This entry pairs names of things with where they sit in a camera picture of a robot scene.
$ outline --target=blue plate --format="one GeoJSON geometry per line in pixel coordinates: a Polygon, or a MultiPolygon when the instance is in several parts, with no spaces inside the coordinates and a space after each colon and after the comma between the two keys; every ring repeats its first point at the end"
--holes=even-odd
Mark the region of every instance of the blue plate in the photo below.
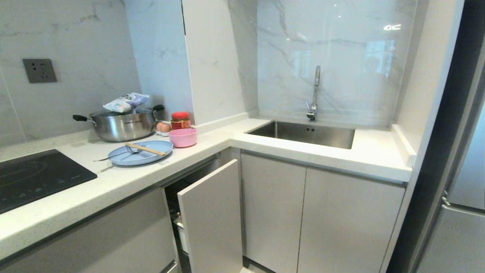
{"type": "Polygon", "coordinates": [[[137,154],[126,153],[130,151],[130,149],[133,152],[138,152],[138,150],[136,148],[123,146],[116,150],[111,151],[111,153],[108,154],[108,156],[113,156],[117,154],[117,156],[110,158],[111,162],[113,164],[121,165],[121,166],[143,165],[169,156],[174,147],[172,143],[167,141],[143,141],[143,142],[137,142],[134,144],[166,153],[166,155],[152,154],[147,151],[141,151],[137,154]]]}

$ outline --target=faucet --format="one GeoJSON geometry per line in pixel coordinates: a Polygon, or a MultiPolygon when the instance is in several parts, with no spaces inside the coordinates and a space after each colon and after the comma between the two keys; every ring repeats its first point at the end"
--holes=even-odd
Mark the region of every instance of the faucet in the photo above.
{"type": "Polygon", "coordinates": [[[313,102],[311,105],[308,104],[307,100],[307,117],[310,121],[315,121],[317,117],[317,95],[318,95],[318,85],[320,85],[320,66],[317,66],[315,71],[315,86],[313,87],[313,102]]]}

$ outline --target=refrigerator door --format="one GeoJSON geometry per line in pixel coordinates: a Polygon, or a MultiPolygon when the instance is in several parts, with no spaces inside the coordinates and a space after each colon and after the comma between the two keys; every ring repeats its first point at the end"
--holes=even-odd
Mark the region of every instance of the refrigerator door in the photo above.
{"type": "Polygon", "coordinates": [[[449,193],[447,199],[452,204],[485,209],[485,107],[449,193]]]}
{"type": "Polygon", "coordinates": [[[418,273],[485,272],[485,217],[443,209],[418,273]]]}

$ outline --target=wall outlet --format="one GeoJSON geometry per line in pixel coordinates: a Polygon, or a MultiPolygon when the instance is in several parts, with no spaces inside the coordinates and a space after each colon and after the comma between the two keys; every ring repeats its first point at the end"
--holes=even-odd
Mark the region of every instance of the wall outlet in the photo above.
{"type": "Polygon", "coordinates": [[[29,83],[57,82],[54,67],[50,59],[23,59],[29,83]]]}

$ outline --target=marble wall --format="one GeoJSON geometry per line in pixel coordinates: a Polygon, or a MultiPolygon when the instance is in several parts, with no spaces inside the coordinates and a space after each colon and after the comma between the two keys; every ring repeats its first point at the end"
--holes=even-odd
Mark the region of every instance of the marble wall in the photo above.
{"type": "Polygon", "coordinates": [[[0,146],[91,128],[88,115],[140,92],[121,0],[0,1],[0,146]],[[23,58],[48,58],[57,83],[30,84],[23,58]]]}
{"type": "Polygon", "coordinates": [[[416,0],[259,0],[263,116],[306,119],[321,66],[317,122],[388,126],[416,0]]]}
{"type": "Polygon", "coordinates": [[[257,0],[182,0],[195,120],[258,107],[257,0]]]}
{"type": "Polygon", "coordinates": [[[180,0],[125,0],[129,30],[143,94],[148,106],[189,112],[194,120],[189,62],[180,0]]]}

